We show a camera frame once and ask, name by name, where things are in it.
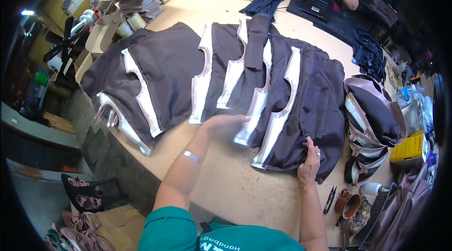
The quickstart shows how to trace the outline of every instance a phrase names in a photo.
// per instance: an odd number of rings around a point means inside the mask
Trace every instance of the stack of handbag panels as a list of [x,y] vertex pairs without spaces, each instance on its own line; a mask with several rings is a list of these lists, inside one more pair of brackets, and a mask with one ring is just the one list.
[[343,67],[319,48],[281,36],[271,19],[258,13],[239,26],[206,24],[199,45],[205,64],[192,80],[189,122],[250,116],[234,141],[260,147],[252,165],[276,171],[303,163],[302,143],[311,136],[321,151],[321,183],[343,149]]
[[184,23],[139,29],[102,54],[80,84],[98,109],[96,120],[118,126],[149,156],[152,146],[191,112],[191,78],[204,55],[200,37]]
[[345,180],[360,186],[384,162],[388,147],[405,139],[406,125],[399,104],[371,77],[355,75],[344,85],[351,152]]

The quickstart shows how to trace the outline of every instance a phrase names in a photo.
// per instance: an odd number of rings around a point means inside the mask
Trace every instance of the concrete floor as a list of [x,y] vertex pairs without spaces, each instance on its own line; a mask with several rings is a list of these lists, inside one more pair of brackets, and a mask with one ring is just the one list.
[[[62,117],[71,121],[83,151],[78,170],[92,173],[96,180],[116,177],[119,191],[114,184],[106,185],[105,194],[127,193],[130,203],[146,217],[152,211],[161,181],[127,152],[104,122],[94,124],[94,116],[94,109],[81,90],[73,92],[65,102]],[[196,223],[215,216],[193,203],[189,212]]]

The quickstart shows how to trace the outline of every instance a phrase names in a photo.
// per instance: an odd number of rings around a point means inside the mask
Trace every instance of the wooden table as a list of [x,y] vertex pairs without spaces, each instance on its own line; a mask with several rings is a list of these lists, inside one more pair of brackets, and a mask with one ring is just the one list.
[[[280,7],[286,7],[285,0]],[[161,31],[177,22],[184,22],[200,36],[204,22],[239,24],[241,17],[249,18],[238,11],[248,5],[245,0],[171,0],[164,5],[164,12],[147,29]],[[297,38],[316,45],[328,53],[331,59],[342,62],[345,77],[359,73],[359,67],[352,64],[352,47],[332,35],[315,28],[312,22],[277,10],[274,15],[275,27],[283,36]],[[385,85],[390,94],[393,87]],[[120,143],[149,171],[163,179],[170,165],[193,137],[198,126],[188,121],[168,131],[154,147],[151,156],[145,157],[125,136],[116,129],[112,133]],[[257,149],[230,147],[222,143],[212,143],[202,166],[199,180],[190,200],[200,207],[235,224],[253,224],[266,226],[286,232],[298,239],[300,211],[299,189],[296,175],[287,172],[258,171],[251,167],[251,160]],[[318,185],[320,203],[326,203],[333,185],[338,192],[347,187],[344,182],[344,166],[348,160],[349,146],[344,145],[342,157],[333,172],[322,185]],[[371,182],[388,185],[392,182],[389,158],[370,178]],[[358,193],[358,187],[349,187]],[[339,215],[334,212],[334,203],[330,212],[324,216],[328,243],[331,247],[342,245],[340,230],[335,227]]]

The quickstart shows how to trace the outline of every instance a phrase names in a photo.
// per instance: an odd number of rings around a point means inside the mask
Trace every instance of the silver bracelet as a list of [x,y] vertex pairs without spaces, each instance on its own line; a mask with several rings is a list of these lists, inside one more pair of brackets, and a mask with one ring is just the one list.
[[184,150],[184,151],[182,151],[182,154],[184,154],[188,158],[192,159],[192,161],[194,161],[195,163],[198,163],[198,164],[202,163],[202,161],[195,154],[191,153],[190,151]]

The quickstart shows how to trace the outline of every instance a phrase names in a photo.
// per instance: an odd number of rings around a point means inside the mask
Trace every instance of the fluorescent light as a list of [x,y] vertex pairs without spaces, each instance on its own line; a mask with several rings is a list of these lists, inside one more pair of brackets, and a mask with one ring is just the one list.
[[24,10],[24,11],[22,11],[21,14],[22,14],[22,15],[33,15],[33,14],[34,14],[34,11]]

